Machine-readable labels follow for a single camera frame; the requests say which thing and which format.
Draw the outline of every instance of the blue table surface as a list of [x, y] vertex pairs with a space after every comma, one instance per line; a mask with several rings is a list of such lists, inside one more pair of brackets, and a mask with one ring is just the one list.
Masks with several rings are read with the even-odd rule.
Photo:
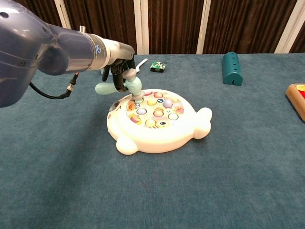
[[[241, 86], [222, 83], [222, 57], [135, 56], [144, 89], [213, 111], [206, 138], [163, 154], [117, 151], [106, 117], [127, 93], [96, 94], [100, 71], [64, 100], [28, 88], [0, 110], [0, 228], [305, 228], [305, 124], [285, 96], [305, 83], [305, 53], [239, 54]], [[33, 83], [60, 95], [70, 78]]]

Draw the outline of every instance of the teal block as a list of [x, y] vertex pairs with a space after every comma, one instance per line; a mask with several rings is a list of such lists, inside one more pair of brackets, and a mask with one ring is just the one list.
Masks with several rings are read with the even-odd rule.
[[243, 76], [237, 53], [226, 53], [223, 57], [222, 68], [224, 84], [242, 85]]

